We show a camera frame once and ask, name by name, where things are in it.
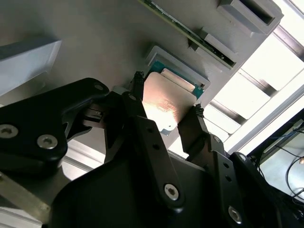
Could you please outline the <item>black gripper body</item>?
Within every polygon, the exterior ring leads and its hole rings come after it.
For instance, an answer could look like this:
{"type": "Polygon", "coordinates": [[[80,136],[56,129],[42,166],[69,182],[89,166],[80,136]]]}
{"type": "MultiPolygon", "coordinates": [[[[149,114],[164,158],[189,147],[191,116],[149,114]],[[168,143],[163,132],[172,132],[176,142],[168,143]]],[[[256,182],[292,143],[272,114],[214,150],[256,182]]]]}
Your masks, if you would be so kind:
{"type": "Polygon", "coordinates": [[[219,213],[201,167],[167,152],[115,158],[65,186],[51,228],[207,228],[219,213]]]}

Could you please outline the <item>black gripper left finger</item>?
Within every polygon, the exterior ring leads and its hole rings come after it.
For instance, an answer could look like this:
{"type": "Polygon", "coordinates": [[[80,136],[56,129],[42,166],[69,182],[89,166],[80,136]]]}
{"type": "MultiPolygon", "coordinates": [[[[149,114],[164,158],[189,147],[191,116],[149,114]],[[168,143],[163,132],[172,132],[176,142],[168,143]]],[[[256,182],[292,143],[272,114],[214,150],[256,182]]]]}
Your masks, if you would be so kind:
{"type": "Polygon", "coordinates": [[[144,80],[137,72],[121,95],[93,78],[10,104],[0,110],[0,168],[31,177],[55,173],[67,143],[93,126],[105,130],[106,161],[167,152],[156,123],[142,105],[144,80]]]}

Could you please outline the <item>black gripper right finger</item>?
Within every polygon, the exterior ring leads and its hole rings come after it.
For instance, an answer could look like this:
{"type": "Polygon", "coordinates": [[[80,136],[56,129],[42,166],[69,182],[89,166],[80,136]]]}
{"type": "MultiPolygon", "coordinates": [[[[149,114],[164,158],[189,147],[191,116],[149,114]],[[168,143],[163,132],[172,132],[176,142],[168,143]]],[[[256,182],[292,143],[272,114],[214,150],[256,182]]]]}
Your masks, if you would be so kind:
{"type": "Polygon", "coordinates": [[[190,108],[178,124],[187,161],[211,180],[211,201],[221,228],[286,228],[287,210],[270,185],[244,155],[226,155],[222,141],[210,134],[203,108],[190,108]]]}

